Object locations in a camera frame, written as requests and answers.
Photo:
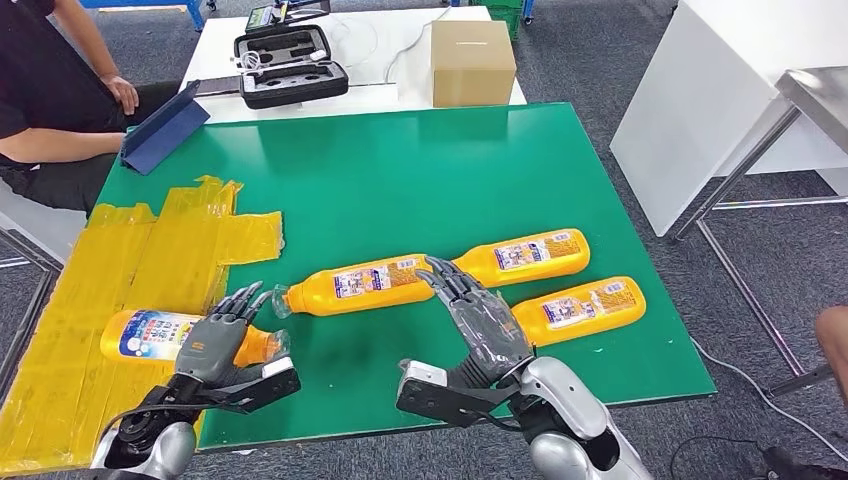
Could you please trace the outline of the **person's left hand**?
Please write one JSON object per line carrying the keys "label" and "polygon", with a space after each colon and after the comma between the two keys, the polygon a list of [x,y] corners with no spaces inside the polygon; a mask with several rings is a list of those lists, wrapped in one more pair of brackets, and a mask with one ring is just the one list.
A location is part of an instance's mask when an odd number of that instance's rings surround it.
{"label": "person's left hand", "polygon": [[140,106],[136,88],[117,74],[102,75],[100,80],[114,96],[125,115],[133,115]]}

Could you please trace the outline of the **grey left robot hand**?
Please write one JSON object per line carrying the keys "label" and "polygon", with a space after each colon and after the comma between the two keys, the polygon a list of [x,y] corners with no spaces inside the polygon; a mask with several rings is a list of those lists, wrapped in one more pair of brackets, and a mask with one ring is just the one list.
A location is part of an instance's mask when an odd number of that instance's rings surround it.
{"label": "grey left robot hand", "polygon": [[248,328],[268,295],[254,282],[238,289],[212,307],[183,342],[175,361],[173,377],[194,380],[205,389],[219,389],[261,378],[262,365],[235,365]]}

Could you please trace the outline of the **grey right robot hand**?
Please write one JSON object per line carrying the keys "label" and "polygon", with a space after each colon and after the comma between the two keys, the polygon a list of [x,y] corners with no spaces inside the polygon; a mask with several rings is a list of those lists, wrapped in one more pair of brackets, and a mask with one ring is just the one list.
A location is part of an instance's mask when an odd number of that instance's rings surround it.
{"label": "grey right robot hand", "polygon": [[428,270],[418,269],[447,308],[463,337],[469,358],[482,373],[499,380],[532,356],[532,349],[500,295],[484,287],[453,262],[427,256]]}

